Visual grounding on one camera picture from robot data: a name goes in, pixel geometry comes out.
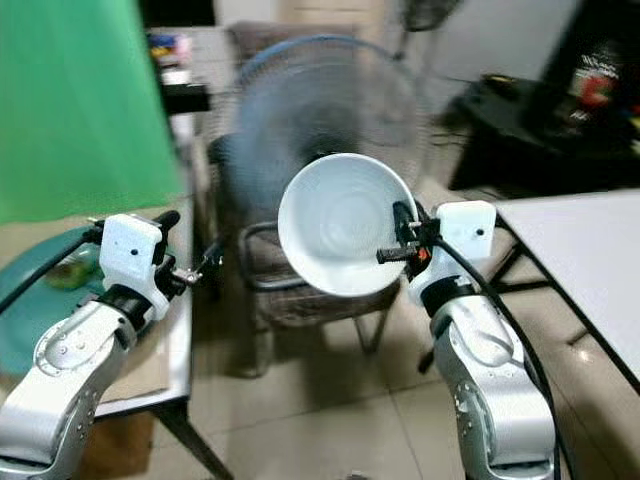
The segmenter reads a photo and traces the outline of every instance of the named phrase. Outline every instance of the cable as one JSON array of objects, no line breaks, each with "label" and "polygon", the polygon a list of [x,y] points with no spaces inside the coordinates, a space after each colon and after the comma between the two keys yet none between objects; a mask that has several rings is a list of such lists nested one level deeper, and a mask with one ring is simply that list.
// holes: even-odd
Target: cable
[{"label": "cable", "polygon": [[538,388],[542,390],[543,395],[545,396],[549,409],[551,410],[551,416],[553,418],[553,424],[556,431],[556,438],[558,439],[557,445],[554,448],[554,476],[558,480],[560,479],[560,455],[558,452],[558,446],[565,457],[565,461],[567,462],[567,469],[569,470],[569,477],[573,480],[577,480],[576,468],[573,462],[573,456],[569,454],[567,445],[564,441],[562,433],[560,432],[560,427],[558,425],[558,418],[556,415],[555,404],[553,401],[553,394],[551,392],[551,386],[549,385],[549,380],[544,372],[544,368],[542,367],[542,362],[540,361],[540,357],[533,349],[529,338],[522,330],[522,327],[518,324],[513,314],[509,310],[509,308],[505,305],[498,295],[498,292],[487,282],[484,277],[475,269],[473,265],[471,265],[458,251],[453,248],[449,243],[447,243],[442,237],[436,237],[433,239],[433,245],[442,248],[445,252],[451,256],[462,268],[464,268],[467,273],[476,281],[476,283],[480,286],[480,288],[487,294],[487,296],[494,302],[494,304],[500,309],[502,314],[505,316],[509,325],[516,332],[518,337],[520,337],[520,341],[524,346],[524,350],[529,359],[530,365],[533,367],[533,373],[536,377]]},{"label": "cable", "polygon": [[20,297],[20,295],[22,295],[31,285],[36,283],[40,277],[46,274],[49,270],[55,267],[58,263],[60,263],[66,257],[71,255],[79,246],[88,242],[89,232],[91,232],[91,230],[84,232],[78,240],[70,244],[63,251],[61,251],[60,253],[52,257],[50,260],[45,262],[43,265],[38,267],[38,269],[36,269],[36,271],[34,271],[31,275],[29,275],[29,277],[24,282],[22,282],[14,290],[12,290],[9,293],[9,295],[4,297],[0,302],[0,315],[2,315],[2,313],[7,308],[9,308],[11,304],[13,304],[13,302],[15,302],[18,299],[18,297]]}]

